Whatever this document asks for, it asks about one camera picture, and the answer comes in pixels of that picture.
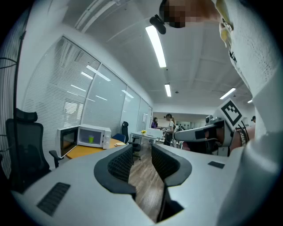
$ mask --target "blue chair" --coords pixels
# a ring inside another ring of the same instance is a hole
[[[126,140],[126,136],[123,135],[123,134],[119,134],[117,133],[115,136],[112,137],[113,139],[116,139],[116,140],[119,140],[123,143],[125,143],[125,140]]]

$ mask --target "woman with long hair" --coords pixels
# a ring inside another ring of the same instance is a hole
[[[154,119],[152,121],[152,124],[151,124],[151,128],[156,129],[156,127],[157,127],[157,120],[158,119],[156,117],[154,117]]]
[[[166,120],[169,121],[169,126],[165,130],[165,141],[164,144],[170,146],[171,140],[173,139],[173,132],[175,127],[175,119],[172,114],[168,113],[165,116]]]

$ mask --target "person in purple shirt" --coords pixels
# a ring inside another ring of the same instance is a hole
[[[153,122],[151,124],[151,128],[156,129],[156,127],[157,127],[157,118],[154,117]]]

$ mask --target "bracelet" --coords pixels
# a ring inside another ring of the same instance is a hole
[[[245,139],[245,135],[243,134],[242,131],[238,131],[240,133],[240,137],[241,137],[241,146],[246,146],[247,141]]]

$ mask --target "chair headrest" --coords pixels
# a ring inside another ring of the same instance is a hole
[[[123,122],[123,124],[122,124],[123,127],[128,127],[128,125],[129,125],[129,123],[127,123],[127,122]]]
[[[16,109],[17,120],[22,122],[36,122],[37,113],[36,112],[24,112],[20,109]]]

